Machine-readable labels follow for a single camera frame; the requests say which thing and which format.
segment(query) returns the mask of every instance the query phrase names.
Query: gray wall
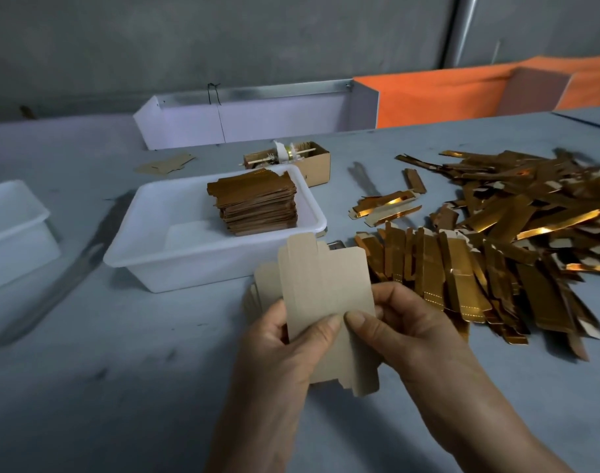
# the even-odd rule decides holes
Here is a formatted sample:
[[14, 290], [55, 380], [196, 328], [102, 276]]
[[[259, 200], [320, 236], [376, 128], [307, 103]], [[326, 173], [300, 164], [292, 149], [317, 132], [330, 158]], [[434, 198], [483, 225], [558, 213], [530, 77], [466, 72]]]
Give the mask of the gray wall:
[[454, 0], [0, 0], [0, 100], [435, 69]]
[[600, 55], [600, 0], [478, 0], [459, 66]]

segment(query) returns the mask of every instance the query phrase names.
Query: metal pole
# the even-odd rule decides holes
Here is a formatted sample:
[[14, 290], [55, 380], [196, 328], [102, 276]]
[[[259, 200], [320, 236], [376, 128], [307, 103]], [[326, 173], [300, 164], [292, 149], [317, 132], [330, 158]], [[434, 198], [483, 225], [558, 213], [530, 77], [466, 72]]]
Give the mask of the metal pole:
[[456, 17], [449, 35], [447, 53], [444, 57], [443, 68], [456, 68], [459, 66], [466, 44], [468, 30], [473, 22], [475, 8], [478, 0], [458, 0]]

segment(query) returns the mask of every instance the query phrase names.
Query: small cardboard box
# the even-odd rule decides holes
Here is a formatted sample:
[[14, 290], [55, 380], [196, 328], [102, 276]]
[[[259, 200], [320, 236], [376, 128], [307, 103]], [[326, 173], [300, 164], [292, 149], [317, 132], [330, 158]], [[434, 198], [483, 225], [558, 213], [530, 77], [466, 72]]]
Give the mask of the small cardboard box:
[[[313, 187], [329, 182], [331, 178], [331, 153], [313, 141], [294, 142], [294, 146], [297, 151], [315, 149], [306, 154], [301, 154], [302, 159], [293, 162], [300, 169], [308, 186]], [[268, 159], [270, 155], [275, 158], [277, 155], [275, 148], [246, 154], [243, 156], [243, 165], [246, 169], [254, 169], [263, 167], [263, 163], [277, 163], [277, 161], [264, 161], [263, 163], [249, 164], [251, 161], [257, 161], [258, 159]]]

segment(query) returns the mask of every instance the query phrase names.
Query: white plastic container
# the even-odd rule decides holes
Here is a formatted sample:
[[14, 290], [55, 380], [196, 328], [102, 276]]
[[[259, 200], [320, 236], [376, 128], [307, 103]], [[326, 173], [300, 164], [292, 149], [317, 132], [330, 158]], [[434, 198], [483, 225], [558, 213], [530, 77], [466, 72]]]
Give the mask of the white plastic container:
[[289, 236], [326, 229], [300, 170], [270, 169], [288, 171], [296, 184], [296, 228], [239, 237], [227, 230], [207, 186], [245, 171], [151, 182], [138, 189], [103, 261], [127, 267], [151, 292], [251, 276], [260, 263], [276, 260]]
[[0, 286], [61, 255], [49, 215], [24, 182], [0, 184]]

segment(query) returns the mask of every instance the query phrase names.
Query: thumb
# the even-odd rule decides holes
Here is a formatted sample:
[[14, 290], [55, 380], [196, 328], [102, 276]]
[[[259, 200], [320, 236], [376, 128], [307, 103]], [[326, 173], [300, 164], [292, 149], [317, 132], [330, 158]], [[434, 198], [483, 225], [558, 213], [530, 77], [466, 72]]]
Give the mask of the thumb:
[[341, 327], [341, 315], [333, 314], [319, 320], [293, 341], [297, 354], [315, 367], [335, 342]]
[[402, 355], [403, 336], [378, 318], [359, 311], [346, 312], [346, 323], [361, 340], [394, 365]]

